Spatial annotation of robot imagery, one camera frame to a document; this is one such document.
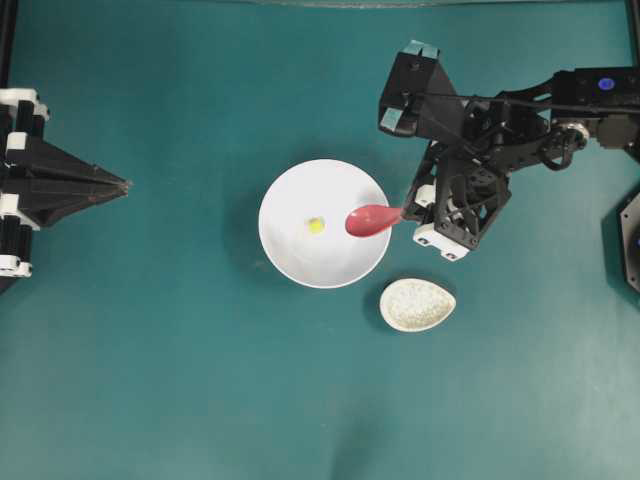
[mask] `yellow ball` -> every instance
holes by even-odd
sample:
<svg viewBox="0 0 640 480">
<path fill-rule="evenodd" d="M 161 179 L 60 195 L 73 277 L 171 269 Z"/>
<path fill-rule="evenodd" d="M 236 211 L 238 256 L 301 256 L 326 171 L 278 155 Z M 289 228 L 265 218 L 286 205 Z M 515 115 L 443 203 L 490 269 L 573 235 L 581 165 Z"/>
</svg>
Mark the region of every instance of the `yellow ball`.
<svg viewBox="0 0 640 480">
<path fill-rule="evenodd" d="M 310 219 L 307 222 L 307 228 L 314 235 L 318 233 L 322 233 L 324 231 L 324 219 L 322 219 L 321 217 L 315 217 Z"/>
</svg>

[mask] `white bowl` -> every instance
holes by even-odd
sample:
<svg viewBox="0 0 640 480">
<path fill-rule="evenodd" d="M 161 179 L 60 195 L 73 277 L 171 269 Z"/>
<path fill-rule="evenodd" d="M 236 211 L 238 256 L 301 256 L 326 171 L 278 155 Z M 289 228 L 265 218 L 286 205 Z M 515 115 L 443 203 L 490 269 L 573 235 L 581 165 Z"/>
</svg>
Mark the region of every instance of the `white bowl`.
<svg viewBox="0 0 640 480">
<path fill-rule="evenodd" d="M 260 241 L 271 263 L 294 282 L 314 288 L 349 285 L 384 256 L 391 229 L 368 238 L 345 230 L 347 215 L 367 204 L 388 206 L 378 184 L 358 167 L 311 160 L 290 168 L 269 187 L 258 217 Z M 316 226 L 324 230 L 314 233 Z"/>
<path fill-rule="evenodd" d="M 385 321 L 401 332 L 422 332 L 442 323 L 456 299 L 435 283 L 418 278 L 396 280 L 382 292 L 380 312 Z"/>
</svg>

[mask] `teal table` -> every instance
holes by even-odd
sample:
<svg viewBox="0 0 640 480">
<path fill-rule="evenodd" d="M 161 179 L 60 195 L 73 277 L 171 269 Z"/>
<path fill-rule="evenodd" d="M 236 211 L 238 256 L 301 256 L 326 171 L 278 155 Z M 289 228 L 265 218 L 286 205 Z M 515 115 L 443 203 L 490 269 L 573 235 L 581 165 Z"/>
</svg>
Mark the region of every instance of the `teal table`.
<svg viewBox="0 0 640 480">
<path fill-rule="evenodd" d="M 331 10 L 207 1 L 23 1 L 14 86 L 46 138 L 135 183 L 37 234 L 0 298 L 0 478 L 630 479 L 640 318 L 615 208 L 640 170 L 591 145 L 514 175 L 481 248 L 451 264 L 393 232 L 346 288 L 300 287 L 257 237 L 272 180 L 352 162 L 398 204 L 424 148 L 376 130 L 409 39 L 461 93 L 631 62 L 624 4 Z M 455 293 L 431 332 L 377 301 Z"/>
</svg>

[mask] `red spoon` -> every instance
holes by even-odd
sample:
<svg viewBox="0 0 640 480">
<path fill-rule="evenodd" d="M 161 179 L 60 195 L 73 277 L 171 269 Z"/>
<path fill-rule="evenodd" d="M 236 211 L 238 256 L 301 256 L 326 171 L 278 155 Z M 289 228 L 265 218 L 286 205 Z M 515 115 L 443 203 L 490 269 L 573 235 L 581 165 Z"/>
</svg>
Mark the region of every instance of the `red spoon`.
<svg viewBox="0 0 640 480">
<path fill-rule="evenodd" d="M 365 205 L 347 216 L 345 228 L 354 237 L 370 237 L 402 221 L 402 208 Z"/>
</svg>

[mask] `robotic arm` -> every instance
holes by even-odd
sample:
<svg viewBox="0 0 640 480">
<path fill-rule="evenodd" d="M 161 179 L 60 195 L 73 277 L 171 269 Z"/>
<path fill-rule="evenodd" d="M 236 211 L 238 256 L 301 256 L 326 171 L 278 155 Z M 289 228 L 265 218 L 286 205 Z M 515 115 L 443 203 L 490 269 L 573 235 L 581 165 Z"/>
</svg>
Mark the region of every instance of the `robotic arm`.
<svg viewBox="0 0 640 480">
<path fill-rule="evenodd" d="M 397 55 L 378 125 L 430 140 L 403 217 L 419 224 L 416 242 L 448 260 L 478 247 L 511 197 L 513 172 L 563 170 L 590 139 L 640 159 L 639 68 L 560 71 L 525 90 L 477 97 L 456 94 L 438 57 L 415 41 Z"/>
</svg>

